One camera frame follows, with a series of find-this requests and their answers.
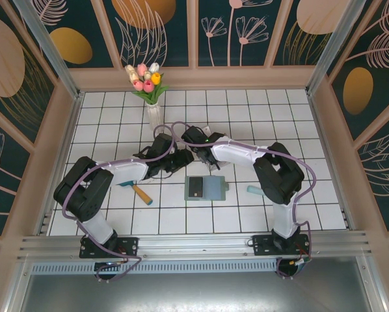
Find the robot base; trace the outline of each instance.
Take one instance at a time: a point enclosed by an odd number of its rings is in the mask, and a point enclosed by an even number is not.
[[[299,227],[288,239],[281,237],[274,230],[268,235],[252,237],[254,255],[300,255],[300,248],[297,245],[305,252],[309,252],[309,238],[307,234],[300,234]]]
[[[117,238],[116,248],[113,251],[121,253],[122,250],[126,252],[126,255],[137,255],[138,238],[137,237]],[[89,238],[83,237],[81,239],[79,258],[81,259],[115,258],[115,256],[99,249],[99,247],[97,247]]]

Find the metal base plate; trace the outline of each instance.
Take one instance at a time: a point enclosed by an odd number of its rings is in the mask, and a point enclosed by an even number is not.
[[[309,241],[307,234],[297,235],[296,244],[298,244],[305,252],[309,252],[309,246],[306,243]],[[300,249],[292,244],[286,252],[282,252],[273,244],[273,236],[269,235],[254,235],[252,237],[252,247],[254,255],[300,255]]]
[[[117,240],[118,249],[126,251],[126,255],[137,255],[138,238],[137,237],[119,237]],[[89,238],[81,239],[79,258],[97,259],[97,258],[115,258],[114,255],[99,249]]]

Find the wooden hammer handle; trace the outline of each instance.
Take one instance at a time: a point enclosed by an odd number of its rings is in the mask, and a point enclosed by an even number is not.
[[[153,203],[153,200],[149,197],[149,195],[145,194],[145,192],[138,186],[133,185],[132,188],[137,193],[137,195],[140,196],[144,203],[146,203],[147,205],[151,205]]]

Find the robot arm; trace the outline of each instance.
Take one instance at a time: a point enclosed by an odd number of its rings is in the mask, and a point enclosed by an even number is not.
[[[186,142],[203,144],[208,142],[229,142],[229,144],[214,145],[205,148],[191,148],[205,163],[216,164],[229,162],[247,168],[253,168],[258,176],[263,193],[274,203],[274,232],[281,240],[288,240],[298,229],[293,221],[293,201],[301,189],[304,174],[296,162],[284,157],[258,151],[255,146],[237,144],[227,136],[213,133],[207,137],[196,127],[190,127],[183,134]],[[162,155],[171,143],[171,137],[160,134],[155,138],[150,148],[145,148],[136,157],[153,159]],[[269,150],[287,153],[287,149],[279,143],[274,143]],[[99,212],[109,187],[126,181],[140,181],[152,177],[160,169],[175,172],[193,161],[190,151],[178,150],[175,145],[173,153],[155,162],[126,162],[124,164],[101,167],[90,174],[85,182],[88,186],[79,186],[67,205],[71,212],[82,223],[83,227],[95,240],[109,250],[116,248],[116,232],[106,222]],[[80,158],[66,177],[56,188],[54,199],[63,204],[67,193],[79,178],[97,163],[88,157]]]
[[[220,137],[216,142],[227,142],[230,138]],[[282,239],[290,238],[297,230],[293,221],[293,203],[297,192],[301,189],[304,174],[300,167],[289,159],[273,157],[271,154],[251,150],[234,144],[216,145],[211,152],[217,161],[238,164],[255,170],[263,193],[273,202],[274,232]],[[287,149],[280,143],[271,147],[262,148],[287,153]],[[279,165],[276,171],[273,165]]]

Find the metal frame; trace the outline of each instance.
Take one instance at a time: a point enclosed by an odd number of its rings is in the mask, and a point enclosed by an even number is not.
[[[389,312],[389,302],[372,257],[356,257],[369,304],[374,312]]]
[[[79,93],[79,88],[76,86],[66,63],[63,61],[62,57],[57,51],[53,41],[51,41],[50,35],[38,17],[33,4],[26,0],[13,0],[13,2],[17,6],[17,9],[20,12],[22,18],[30,28],[34,38],[40,44],[40,47],[46,54],[54,70],[57,72],[57,75],[59,75],[61,81],[66,86],[69,93],[74,98],[76,98]]]
[[[343,43],[348,37],[354,22],[358,18],[359,13],[364,8],[366,0],[353,0],[347,5],[338,26],[329,38],[329,41],[323,50],[316,67],[307,83],[307,89],[310,96],[317,90],[320,82],[326,75],[329,66],[332,64]]]
[[[257,259],[252,247],[248,246],[249,240],[255,234],[262,233],[141,235],[138,254],[148,261]],[[18,261],[97,261],[97,259],[79,258],[79,241],[79,237],[76,236],[25,237],[18,254]],[[313,257],[349,257],[371,253],[368,239],[363,231],[313,231],[312,249]]]

